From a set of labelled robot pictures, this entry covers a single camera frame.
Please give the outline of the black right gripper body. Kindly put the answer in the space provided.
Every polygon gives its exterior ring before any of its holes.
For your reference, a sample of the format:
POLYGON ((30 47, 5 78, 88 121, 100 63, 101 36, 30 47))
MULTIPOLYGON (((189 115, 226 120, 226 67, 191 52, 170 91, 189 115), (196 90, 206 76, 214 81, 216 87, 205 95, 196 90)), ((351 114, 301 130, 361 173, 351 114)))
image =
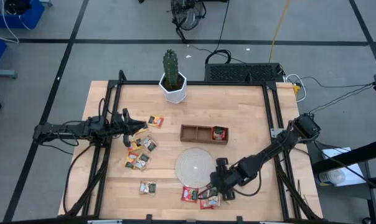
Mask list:
POLYGON ((215 172, 218 173, 220 182, 219 186, 212 186, 218 187, 220 189, 220 195, 224 201, 231 201, 235 200, 235 192, 233 190, 233 186, 236 184, 235 178, 232 172, 228 169, 228 159, 226 157, 221 157, 216 159, 216 170, 215 172))

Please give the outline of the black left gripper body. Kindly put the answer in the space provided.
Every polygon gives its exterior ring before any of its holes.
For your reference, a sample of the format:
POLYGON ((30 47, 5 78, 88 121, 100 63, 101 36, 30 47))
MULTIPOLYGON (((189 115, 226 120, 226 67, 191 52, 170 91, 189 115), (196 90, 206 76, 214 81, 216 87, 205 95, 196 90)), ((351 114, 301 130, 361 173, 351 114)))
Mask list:
POLYGON ((129 135, 131 134, 131 128, 129 125, 129 113, 126 108, 122 109, 122 113, 117 113, 113 116, 111 121, 112 125, 112 135, 120 135, 123 137, 123 143, 126 147, 131 146, 131 142, 129 140, 129 135))

